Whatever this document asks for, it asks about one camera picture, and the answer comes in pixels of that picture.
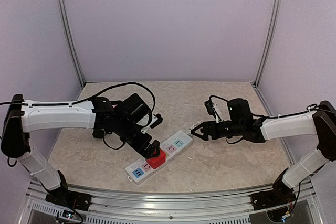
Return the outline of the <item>red cube socket adapter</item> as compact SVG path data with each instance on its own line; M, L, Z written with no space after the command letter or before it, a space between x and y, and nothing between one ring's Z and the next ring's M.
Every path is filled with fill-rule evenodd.
M157 169L166 162L166 153L160 149L160 154L157 157L146 159L146 162L152 169Z

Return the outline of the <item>white multicolour power strip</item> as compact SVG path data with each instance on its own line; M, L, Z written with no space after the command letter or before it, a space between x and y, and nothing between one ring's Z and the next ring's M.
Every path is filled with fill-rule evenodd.
M170 163L193 143L193 139L184 131L179 130L160 144L160 155L145 159L138 158L125 168L127 179L140 184L156 173L159 169Z

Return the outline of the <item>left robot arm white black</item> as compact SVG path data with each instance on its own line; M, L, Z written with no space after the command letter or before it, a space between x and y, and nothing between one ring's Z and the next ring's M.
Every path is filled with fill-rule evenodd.
M29 144L30 133L45 129L92 129L93 137L104 139L116 134L123 145L128 144L146 159L158 157L160 143L146 133L161 123L160 115L134 93L124 101L90 97L82 101L63 103L33 102L21 94L8 103L1 136L1 151L20 162L44 186L46 192L66 206L73 193L61 171L53 168L41 153Z

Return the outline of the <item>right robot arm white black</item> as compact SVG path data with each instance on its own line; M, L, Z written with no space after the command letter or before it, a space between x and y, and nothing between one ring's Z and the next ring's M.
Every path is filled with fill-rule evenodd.
M302 112L265 116L253 114L247 100L236 98L226 102L230 116L228 121L220 118L211 99L204 104L215 120L202 122L191 130L193 136L204 141L239 136L248 142L264 143L290 136L317 136L317 147L286 169L274 182L268 194L273 205L281 204L303 180L328 162L335 161L335 108L329 101L312 104Z

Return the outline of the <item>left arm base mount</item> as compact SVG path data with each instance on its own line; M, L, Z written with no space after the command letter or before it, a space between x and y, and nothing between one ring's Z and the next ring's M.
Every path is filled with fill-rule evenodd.
M49 191L46 196L47 202L82 211L88 211L91 200L92 196L90 194L71 191L61 187Z

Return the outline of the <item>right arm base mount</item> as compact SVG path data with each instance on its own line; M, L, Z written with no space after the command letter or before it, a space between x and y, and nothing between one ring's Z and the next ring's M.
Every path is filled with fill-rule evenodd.
M277 207L280 205L295 202L296 196L293 189L283 191L281 189L271 189L260 191L250 196L254 210Z

